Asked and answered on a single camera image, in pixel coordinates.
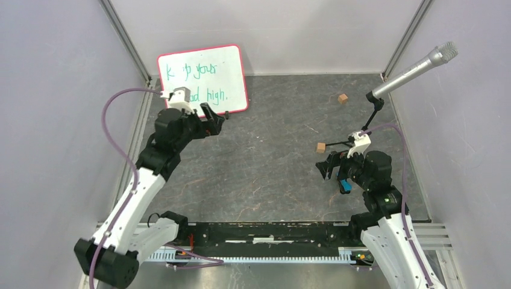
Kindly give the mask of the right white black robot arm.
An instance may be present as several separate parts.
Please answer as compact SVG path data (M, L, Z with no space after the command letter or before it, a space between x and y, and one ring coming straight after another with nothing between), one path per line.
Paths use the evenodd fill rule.
M350 182L363 190L367 212L351 216L348 238L368 248L391 288L444 287L416 240L404 195L392 184L391 156L370 151L349 157L334 151L315 166L324 179L339 169L340 193L350 193Z

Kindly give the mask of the blue whiteboard eraser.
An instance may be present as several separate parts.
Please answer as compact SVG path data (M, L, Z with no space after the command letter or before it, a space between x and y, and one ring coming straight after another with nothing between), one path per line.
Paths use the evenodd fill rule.
M336 181L339 184L340 194L350 194L352 186L348 182L348 177L342 172L338 172L336 175Z

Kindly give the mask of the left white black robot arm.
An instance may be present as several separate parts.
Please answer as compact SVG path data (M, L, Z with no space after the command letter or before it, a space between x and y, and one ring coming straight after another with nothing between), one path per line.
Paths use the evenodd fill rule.
M219 135L229 118L216 114L207 103L203 116L182 105L161 110L122 197L100 228L88 239L79 239L75 256L89 284L98 280L114 288L127 288L140 264L165 243L182 245L189 239L187 218L172 213L134 235L137 224L155 195L181 161L180 153L193 140Z

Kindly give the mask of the pink framed whiteboard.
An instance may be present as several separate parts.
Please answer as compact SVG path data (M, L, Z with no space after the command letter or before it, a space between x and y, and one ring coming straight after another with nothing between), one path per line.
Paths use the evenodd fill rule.
M186 87L199 117L206 102L217 114L236 113L249 106L242 54L237 45L173 52L158 56L162 90Z

